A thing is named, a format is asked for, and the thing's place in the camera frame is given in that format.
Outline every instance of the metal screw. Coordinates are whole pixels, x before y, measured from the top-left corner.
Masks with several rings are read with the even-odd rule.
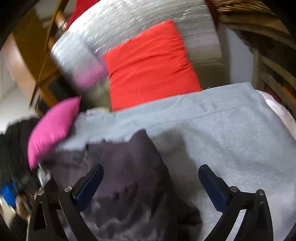
[[[258,193],[259,193],[260,195],[262,195],[262,196],[265,194],[265,192],[264,192],[262,189],[259,189],[259,190],[258,190]]]
[[[65,192],[70,192],[72,190],[72,188],[73,188],[72,186],[66,186],[64,191]]]
[[[230,191],[237,192],[239,189],[235,186],[230,187]]]
[[[41,196],[41,195],[43,195],[43,194],[44,194],[44,190],[43,190],[43,189],[40,189],[40,190],[38,191],[38,195]]]

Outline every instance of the pink pillow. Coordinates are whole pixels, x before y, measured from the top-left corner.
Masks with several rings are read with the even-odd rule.
[[[28,142],[31,169],[69,133],[78,115],[80,97],[69,98],[52,107],[33,129]]]

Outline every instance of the bed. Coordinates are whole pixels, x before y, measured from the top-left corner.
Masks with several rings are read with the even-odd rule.
[[[174,96],[124,111],[81,113],[71,135],[57,151],[82,150],[87,143],[127,141],[146,129],[167,165],[178,195],[201,214],[198,240],[204,240],[219,220],[199,182],[200,165],[241,191],[266,192],[274,240],[284,240],[296,222],[296,141],[280,118],[250,83]],[[69,178],[53,175],[61,185]],[[228,240],[233,240],[243,218],[240,214]]]

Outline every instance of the wicker basket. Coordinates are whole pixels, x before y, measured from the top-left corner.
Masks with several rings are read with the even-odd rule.
[[[219,13],[265,13],[275,15],[263,2],[259,0],[212,0]]]

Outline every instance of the white wall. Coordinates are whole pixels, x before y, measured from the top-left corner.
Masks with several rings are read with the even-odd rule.
[[[0,102],[4,95],[15,85],[6,65],[3,49],[0,50]]]
[[[0,132],[6,131],[10,123],[37,116],[34,110],[29,110],[29,103],[30,100],[18,86],[11,88],[0,101]]]
[[[253,53],[238,34],[219,24],[218,36],[224,60],[225,73],[231,84],[250,82],[253,76]]]

